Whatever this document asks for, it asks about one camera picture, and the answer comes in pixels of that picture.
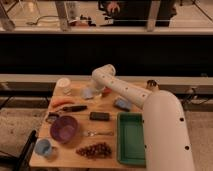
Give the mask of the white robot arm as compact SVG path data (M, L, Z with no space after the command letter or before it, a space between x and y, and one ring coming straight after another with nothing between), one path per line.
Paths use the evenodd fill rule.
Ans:
M195 171L183 107L165 90L150 91L114 76L107 64L92 72L97 91L108 87L142 110L147 171Z

